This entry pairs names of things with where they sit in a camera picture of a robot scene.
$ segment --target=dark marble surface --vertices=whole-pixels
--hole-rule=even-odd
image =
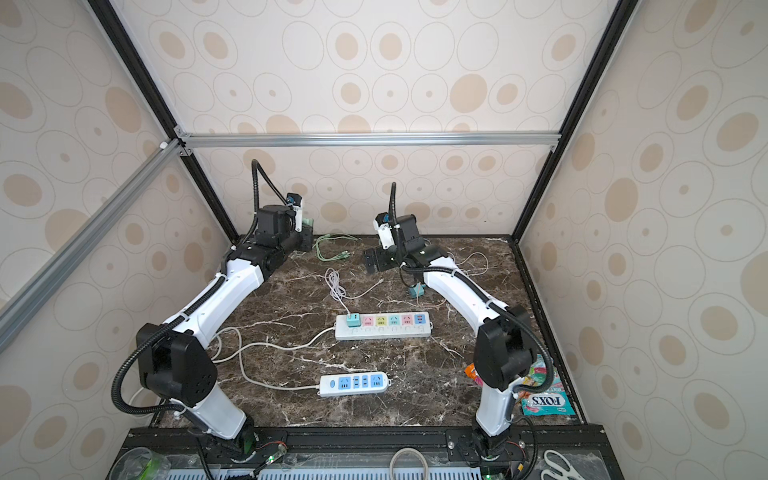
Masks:
[[[462,262],[475,251],[484,253],[488,271],[474,276],[491,295],[508,304],[530,308],[525,288],[515,267],[509,245],[498,238],[431,238]],[[240,374],[237,357],[218,364],[222,390],[260,426],[371,426],[371,425],[468,425],[478,408],[481,388],[464,368],[472,362],[472,329],[455,309],[434,290],[427,289],[419,304],[408,296],[397,270],[366,274],[364,249],[378,244],[377,238],[363,241],[334,240],[322,244],[326,257],[348,250],[347,260],[321,262],[315,253],[293,253],[288,261],[256,292],[249,295],[224,323],[236,326],[243,344],[269,342],[295,346],[309,342],[321,330],[333,326],[344,308],[329,296],[323,279],[326,269],[340,272],[348,295],[358,295],[379,279],[384,281],[370,293],[345,303],[352,312],[402,312],[427,310],[432,318],[432,336],[418,339],[337,342],[333,331],[310,348],[284,352],[254,346],[243,353],[246,374],[277,386],[307,386],[321,375],[381,370],[392,385],[381,395],[320,398],[316,390],[283,392],[248,383]],[[462,269],[480,273],[485,259],[474,255]],[[237,350],[235,332],[222,335],[218,358]],[[209,350],[215,353],[214,341]],[[572,423],[564,416],[532,417],[539,424]],[[169,415],[163,426],[178,426]]]

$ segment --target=wallpaper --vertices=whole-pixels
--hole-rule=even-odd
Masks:
[[[630,480],[765,478],[768,4],[648,0],[522,242]]]
[[[127,431],[110,389],[145,323],[176,313],[210,280],[227,241],[184,166],[165,167],[0,355],[0,478],[105,478]],[[136,367],[123,398],[148,406]]]
[[[557,130],[614,0],[113,0],[196,133]]]
[[[0,2],[0,307],[164,137],[72,0]]]
[[[256,158],[281,193],[306,199],[315,233],[374,234],[396,181],[398,214],[415,214],[421,233],[510,234],[549,148],[199,148],[197,156],[240,232],[253,218]],[[262,205],[279,203],[263,180],[259,192]]]

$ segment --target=white scissors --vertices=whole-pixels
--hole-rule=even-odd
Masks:
[[[550,454],[560,457],[560,460],[562,460],[568,467],[568,470],[565,470],[554,460],[550,460],[548,457]],[[571,463],[557,450],[545,451],[544,461],[547,462],[547,465],[549,465],[550,468],[545,468],[541,471],[541,480],[544,480],[545,475],[549,478],[554,478],[555,480],[586,480],[586,478],[582,477],[581,474],[576,471],[576,468],[574,468],[573,465],[571,465]]]

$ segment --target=power strip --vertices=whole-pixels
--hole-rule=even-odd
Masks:
[[[336,316],[337,340],[404,339],[432,335],[427,312],[350,313]]]
[[[320,396],[362,395],[381,393],[389,387],[384,372],[355,372],[320,377]]]

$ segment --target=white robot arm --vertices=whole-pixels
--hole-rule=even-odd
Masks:
[[[503,446],[512,421],[511,410],[521,391],[544,392],[554,378],[551,357],[531,331],[530,315],[493,298],[463,273],[448,254],[427,244],[414,215],[397,217],[396,185],[392,183],[389,211],[374,221],[381,245],[365,253],[369,273],[400,268],[448,300],[475,332],[475,369],[483,381],[475,444],[492,456]],[[522,385],[523,376],[541,353],[547,376],[541,385]]]
[[[148,323],[138,331],[138,347],[118,369],[111,390],[118,410],[132,415],[174,411],[213,435],[236,460],[248,458],[253,452],[253,420],[218,386],[217,368],[206,348],[224,320],[291,252],[312,250],[313,234],[311,225],[302,221],[301,196],[283,197],[258,162],[252,163],[252,169],[255,213],[250,229],[227,252],[220,272],[199,295],[164,323]],[[257,172],[283,205],[259,206]],[[137,361],[141,385],[167,403],[134,407],[123,400],[123,379]]]

